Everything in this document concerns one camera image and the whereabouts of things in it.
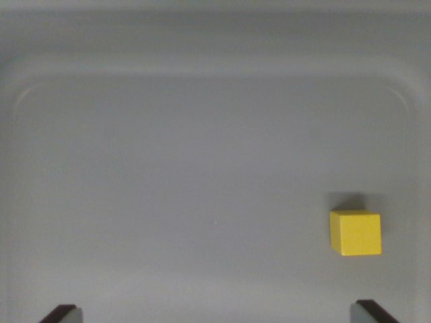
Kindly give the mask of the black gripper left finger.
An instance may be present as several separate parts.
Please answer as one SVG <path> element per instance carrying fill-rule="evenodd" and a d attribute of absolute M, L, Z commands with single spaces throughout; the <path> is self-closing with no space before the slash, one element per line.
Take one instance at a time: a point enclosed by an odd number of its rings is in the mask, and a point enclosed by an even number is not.
<path fill-rule="evenodd" d="M 82 323 L 83 311 L 75 304 L 61 304 L 48 313 L 40 323 Z"/>

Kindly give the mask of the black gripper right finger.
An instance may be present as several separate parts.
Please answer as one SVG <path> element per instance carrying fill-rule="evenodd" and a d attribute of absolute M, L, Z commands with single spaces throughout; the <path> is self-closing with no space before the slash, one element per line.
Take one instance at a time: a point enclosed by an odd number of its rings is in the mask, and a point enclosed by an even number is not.
<path fill-rule="evenodd" d="M 350 306 L 351 323 L 399 323 L 373 299 L 359 299 Z"/>

